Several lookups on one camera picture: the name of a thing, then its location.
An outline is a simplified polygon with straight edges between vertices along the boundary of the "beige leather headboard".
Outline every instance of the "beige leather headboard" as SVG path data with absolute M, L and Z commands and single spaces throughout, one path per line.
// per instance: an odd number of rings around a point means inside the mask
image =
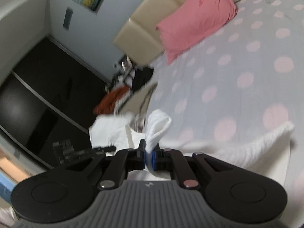
M 144 0 L 120 30 L 114 39 L 114 44 L 137 64 L 149 64 L 164 51 L 159 32 L 155 30 L 155 26 L 185 1 Z

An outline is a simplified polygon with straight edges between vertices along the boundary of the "silver screw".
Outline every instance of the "silver screw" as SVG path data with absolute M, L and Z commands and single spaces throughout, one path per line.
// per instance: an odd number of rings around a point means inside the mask
M 186 188 L 195 188 L 199 185 L 199 182 L 197 182 L 194 179 L 189 179 L 183 182 Z
M 111 188 L 114 187 L 115 183 L 112 180 L 104 180 L 99 183 L 102 188 Z

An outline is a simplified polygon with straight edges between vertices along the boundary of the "bed sheet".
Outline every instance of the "bed sheet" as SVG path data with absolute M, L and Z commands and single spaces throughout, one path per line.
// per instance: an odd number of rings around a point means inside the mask
M 304 0 L 241 0 L 237 16 L 173 64 L 156 59 L 147 115 L 172 118 L 163 140 L 247 143 L 295 124 L 282 221 L 304 223 Z

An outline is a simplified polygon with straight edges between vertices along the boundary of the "pink pillow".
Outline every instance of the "pink pillow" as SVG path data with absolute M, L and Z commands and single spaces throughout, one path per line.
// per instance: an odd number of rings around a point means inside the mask
M 161 32 L 168 64 L 232 20 L 237 11 L 233 0 L 186 0 L 156 26 Z

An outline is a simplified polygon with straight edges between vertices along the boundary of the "orange cloth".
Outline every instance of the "orange cloth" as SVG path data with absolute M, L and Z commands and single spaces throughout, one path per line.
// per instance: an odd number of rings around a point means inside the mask
M 101 102 L 94 108 L 95 115 L 112 114 L 115 108 L 115 102 L 119 100 L 130 88 L 122 86 L 109 92 Z

